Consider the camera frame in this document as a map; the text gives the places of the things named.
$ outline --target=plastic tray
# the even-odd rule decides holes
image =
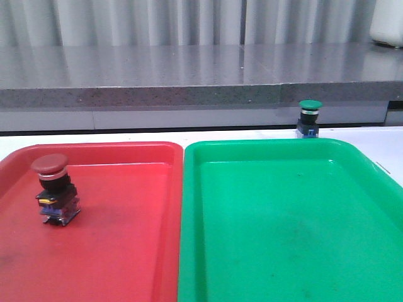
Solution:
[[[63,153],[81,212],[43,224],[30,170]],[[0,301],[177,299],[183,150],[173,143],[36,145],[0,163]]]
[[[184,169],[179,302],[403,301],[403,189],[353,146],[202,142]]]

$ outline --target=white table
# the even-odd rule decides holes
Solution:
[[[403,186],[403,126],[323,128],[320,130],[320,136],[344,140],[353,144]],[[174,142],[186,148],[191,143],[203,140],[252,140],[294,137],[294,129],[0,137],[0,160],[20,148],[43,143],[165,141]]]

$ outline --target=white curtain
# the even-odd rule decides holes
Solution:
[[[375,0],[0,0],[0,46],[368,41]]]

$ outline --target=green button cap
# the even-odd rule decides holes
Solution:
[[[304,99],[300,102],[300,107],[303,109],[318,110],[322,106],[322,102],[316,101],[314,99]]]

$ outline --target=white container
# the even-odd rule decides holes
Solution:
[[[403,47],[403,0],[377,0],[370,35],[377,42]]]

